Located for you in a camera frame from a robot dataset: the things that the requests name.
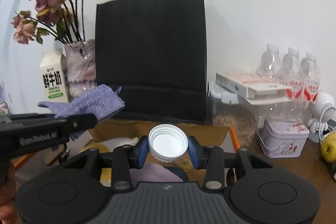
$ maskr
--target lavender fabric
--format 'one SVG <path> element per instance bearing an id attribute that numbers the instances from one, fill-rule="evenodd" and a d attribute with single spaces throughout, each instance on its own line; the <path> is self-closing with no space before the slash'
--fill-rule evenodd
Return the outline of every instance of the lavender fabric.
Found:
<path id="1" fill-rule="evenodd" d="M 144 182 L 183 182 L 177 175 L 163 166 L 146 162 L 142 169 L 130 169 L 133 187 Z"/>
<path id="2" fill-rule="evenodd" d="M 107 85 L 100 85 L 75 98 L 71 103 L 39 102 L 39 107 L 49 108 L 57 117 L 93 113 L 98 122 L 117 114 L 125 107 L 125 102 L 118 96 L 121 88 L 113 91 Z M 82 132 L 71 135 L 72 140 Z"/>

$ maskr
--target pink cloth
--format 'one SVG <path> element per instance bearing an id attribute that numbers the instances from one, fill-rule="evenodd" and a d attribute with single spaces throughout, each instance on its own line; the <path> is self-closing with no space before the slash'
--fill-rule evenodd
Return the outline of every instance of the pink cloth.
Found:
<path id="1" fill-rule="evenodd" d="M 144 182 L 183 182 L 177 175 L 170 172 L 163 166 L 155 163 L 145 163 L 142 169 L 131 169 L 133 187 L 139 181 Z"/>

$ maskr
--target plastic water bottle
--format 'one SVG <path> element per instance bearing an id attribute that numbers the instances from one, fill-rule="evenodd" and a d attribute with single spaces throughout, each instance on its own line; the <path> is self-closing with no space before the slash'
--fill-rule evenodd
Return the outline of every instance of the plastic water bottle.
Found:
<path id="1" fill-rule="evenodd" d="M 306 101 L 316 101 L 320 87 L 320 68 L 316 64 L 316 54 L 307 52 L 301 61 L 304 73 L 303 98 Z"/>
<path id="2" fill-rule="evenodd" d="M 281 82 L 282 64 L 279 58 L 279 46 L 267 44 L 267 50 L 261 57 L 260 66 L 256 74 L 267 77 L 277 83 Z M 258 114 L 258 128 L 263 127 L 266 116 L 282 116 L 282 110 L 281 103 L 261 106 Z"/>
<path id="3" fill-rule="evenodd" d="M 280 82 L 281 68 L 279 46 L 267 44 L 267 50 L 261 57 L 260 66 L 256 74 L 270 78 L 275 82 Z"/>
<path id="4" fill-rule="evenodd" d="M 286 90 L 286 94 L 288 98 L 292 99 L 291 102 L 284 104 L 283 113 L 288 118 L 297 118 L 303 122 L 302 87 L 305 77 L 299 61 L 299 54 L 298 49 L 289 47 L 288 54 L 283 57 L 282 83 L 291 87 Z"/>
<path id="5" fill-rule="evenodd" d="M 304 73 L 304 82 L 302 88 L 302 98 L 304 106 L 305 124 L 312 118 L 313 109 L 320 87 L 320 68 L 316 64 L 316 54 L 307 52 L 306 58 L 301 61 L 301 67 Z"/>

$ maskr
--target glass vase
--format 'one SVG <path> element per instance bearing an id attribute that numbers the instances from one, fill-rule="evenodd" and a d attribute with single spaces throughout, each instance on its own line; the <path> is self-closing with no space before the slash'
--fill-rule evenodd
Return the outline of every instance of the glass vase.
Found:
<path id="1" fill-rule="evenodd" d="M 97 86 L 95 41 L 66 44 L 65 51 L 69 94 L 75 98 Z"/>

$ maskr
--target white bottle cap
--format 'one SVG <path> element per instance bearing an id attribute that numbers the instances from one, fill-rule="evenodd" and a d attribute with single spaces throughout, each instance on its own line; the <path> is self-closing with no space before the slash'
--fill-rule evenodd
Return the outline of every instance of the white bottle cap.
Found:
<path id="1" fill-rule="evenodd" d="M 148 144 L 154 158 L 172 162 L 187 151 L 188 138 L 180 128 L 172 124 L 160 124 L 149 132 Z"/>
<path id="2" fill-rule="evenodd" d="M 299 56 L 300 50 L 298 48 L 288 47 L 288 54 Z"/>
<path id="3" fill-rule="evenodd" d="M 279 53 L 279 46 L 275 46 L 275 45 L 272 45 L 272 44 L 267 44 L 267 50 L 269 52 L 277 52 L 277 53 Z"/>
<path id="4" fill-rule="evenodd" d="M 315 53 L 307 52 L 306 57 L 307 57 L 307 59 L 311 59 L 313 61 L 316 61 L 316 54 Z"/>

